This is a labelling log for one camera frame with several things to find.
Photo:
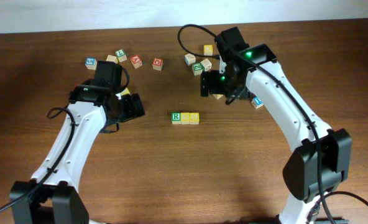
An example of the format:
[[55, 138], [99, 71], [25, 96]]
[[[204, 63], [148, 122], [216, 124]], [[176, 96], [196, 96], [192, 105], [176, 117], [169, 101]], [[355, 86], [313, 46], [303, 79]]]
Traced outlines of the green R block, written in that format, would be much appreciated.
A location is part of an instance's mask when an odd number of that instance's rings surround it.
[[181, 124], [181, 113], [174, 112], [171, 117], [172, 124]]

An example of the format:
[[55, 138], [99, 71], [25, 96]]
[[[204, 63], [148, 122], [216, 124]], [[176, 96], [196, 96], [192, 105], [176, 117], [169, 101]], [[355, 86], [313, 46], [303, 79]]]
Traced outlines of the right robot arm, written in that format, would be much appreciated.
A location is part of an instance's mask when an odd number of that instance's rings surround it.
[[292, 155], [283, 168], [289, 196], [275, 223], [319, 223], [326, 198], [348, 177], [352, 139], [333, 130], [305, 103], [265, 44], [247, 44], [237, 27], [214, 35], [219, 70], [201, 74], [201, 95], [213, 93], [264, 105], [283, 132]]

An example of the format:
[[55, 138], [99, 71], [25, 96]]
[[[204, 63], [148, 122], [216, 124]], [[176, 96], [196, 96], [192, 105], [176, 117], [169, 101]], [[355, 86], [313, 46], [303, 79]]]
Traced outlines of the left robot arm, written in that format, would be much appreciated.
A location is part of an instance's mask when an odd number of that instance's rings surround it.
[[47, 118], [60, 113], [63, 126], [41, 166], [28, 182], [14, 183], [9, 197], [15, 223], [92, 223], [79, 196], [81, 173], [97, 135], [109, 134], [109, 126], [145, 114], [137, 93], [125, 94], [121, 80], [130, 80], [122, 66], [98, 62], [94, 78], [75, 86], [68, 104], [52, 108]]

